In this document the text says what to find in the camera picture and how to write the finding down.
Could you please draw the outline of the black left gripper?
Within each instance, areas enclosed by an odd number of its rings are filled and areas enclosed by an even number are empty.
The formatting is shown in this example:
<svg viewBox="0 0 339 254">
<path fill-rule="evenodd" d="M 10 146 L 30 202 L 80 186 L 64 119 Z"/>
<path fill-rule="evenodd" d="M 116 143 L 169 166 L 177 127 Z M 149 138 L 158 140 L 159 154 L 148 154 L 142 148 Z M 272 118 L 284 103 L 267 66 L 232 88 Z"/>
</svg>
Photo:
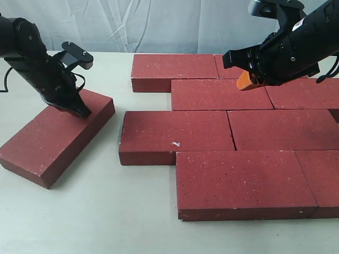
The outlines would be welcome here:
<svg viewBox="0 0 339 254">
<path fill-rule="evenodd" d="M 44 62 L 31 62 L 30 78 L 31 85 L 48 105 L 84 119 L 92 114 L 79 94 L 85 78 L 67 71 L 57 60 L 48 58 Z"/>
</svg>

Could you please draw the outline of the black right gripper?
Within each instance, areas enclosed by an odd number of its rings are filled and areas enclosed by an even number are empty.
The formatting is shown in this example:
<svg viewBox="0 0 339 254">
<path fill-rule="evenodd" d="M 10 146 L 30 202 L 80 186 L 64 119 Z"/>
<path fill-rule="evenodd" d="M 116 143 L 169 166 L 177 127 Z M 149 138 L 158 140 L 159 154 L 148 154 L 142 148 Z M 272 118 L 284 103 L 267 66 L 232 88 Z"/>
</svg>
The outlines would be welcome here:
<svg viewBox="0 0 339 254">
<path fill-rule="evenodd" d="M 291 31 L 272 33 L 262 44 L 229 50 L 224 68 L 239 67 L 238 90 L 280 86 L 320 72 L 318 63 L 338 53 L 338 16 L 308 15 Z"/>
</svg>

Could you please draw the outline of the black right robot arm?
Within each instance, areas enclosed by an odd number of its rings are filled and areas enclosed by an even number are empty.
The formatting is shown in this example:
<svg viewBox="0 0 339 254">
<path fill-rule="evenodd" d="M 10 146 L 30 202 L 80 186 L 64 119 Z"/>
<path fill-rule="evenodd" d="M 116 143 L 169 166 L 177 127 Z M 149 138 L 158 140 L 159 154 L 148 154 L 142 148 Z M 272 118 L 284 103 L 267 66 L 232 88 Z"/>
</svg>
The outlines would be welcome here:
<svg viewBox="0 0 339 254">
<path fill-rule="evenodd" d="M 338 57 L 338 1 L 326 1 L 310 14 L 300 1 L 251 1 L 248 12 L 277 20 L 279 29 L 258 45 L 223 55 L 224 68 L 243 70 L 239 90 L 312 77 L 320 72 L 320 61 Z"/>
</svg>

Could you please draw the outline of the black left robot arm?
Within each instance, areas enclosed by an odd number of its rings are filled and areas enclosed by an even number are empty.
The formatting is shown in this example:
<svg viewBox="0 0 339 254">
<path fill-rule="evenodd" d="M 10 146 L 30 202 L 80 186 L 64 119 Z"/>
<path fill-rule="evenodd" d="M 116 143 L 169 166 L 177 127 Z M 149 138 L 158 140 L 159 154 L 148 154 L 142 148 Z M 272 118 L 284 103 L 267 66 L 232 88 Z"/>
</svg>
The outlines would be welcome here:
<svg viewBox="0 0 339 254">
<path fill-rule="evenodd" d="M 51 56 L 34 23 L 1 17 L 1 58 L 10 70 L 27 81 L 47 105 L 86 119 L 91 110 L 79 94 L 84 85 L 76 86 L 79 75 L 73 69 L 90 69 L 94 58 L 73 42 L 61 46 L 63 50 Z"/>
</svg>

